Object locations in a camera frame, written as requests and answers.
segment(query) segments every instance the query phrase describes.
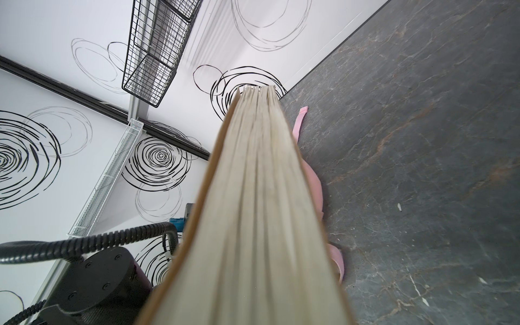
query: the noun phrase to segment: black trim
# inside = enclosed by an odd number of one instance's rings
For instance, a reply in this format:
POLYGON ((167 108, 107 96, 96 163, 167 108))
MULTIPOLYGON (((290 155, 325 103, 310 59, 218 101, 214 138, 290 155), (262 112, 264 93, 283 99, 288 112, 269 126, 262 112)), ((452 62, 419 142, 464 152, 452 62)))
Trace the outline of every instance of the black trim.
MULTIPOLYGON (((95 110, 103 115, 106 115, 116 121, 119 121, 123 124, 128 124, 128 113, 113 107, 111 105, 107 105, 99 101, 98 99, 82 93, 79 90, 76 90, 72 87, 67 86, 66 84, 62 84, 54 79, 51 79, 41 73, 38 73, 32 69, 24 67, 14 61, 11 61, 3 56, 0 56, 0 68, 4 69, 7 72, 10 72, 14 75, 17 75, 25 80, 29 80, 30 82, 43 87, 47 90, 50 90, 58 95, 62 95, 72 101, 75 101, 83 106, 86 106, 90 109, 95 110)), ((191 154, 194 154, 197 157, 200 157, 204 160, 208 160, 210 158, 210 153, 206 150, 199 148, 198 146, 186 141, 184 139, 179 139, 167 132, 163 129, 156 127, 151 124, 147 120, 139 119, 145 125, 143 130, 146 131, 147 134, 156 137, 172 146, 175 146, 179 149, 185 150, 191 154)))

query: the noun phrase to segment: thick book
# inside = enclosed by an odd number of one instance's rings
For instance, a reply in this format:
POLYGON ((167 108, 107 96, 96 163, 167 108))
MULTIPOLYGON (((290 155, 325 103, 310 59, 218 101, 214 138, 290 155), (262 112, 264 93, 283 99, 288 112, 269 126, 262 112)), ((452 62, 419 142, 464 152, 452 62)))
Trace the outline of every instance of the thick book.
POLYGON ((273 86, 236 93, 138 325, 353 324, 273 86))

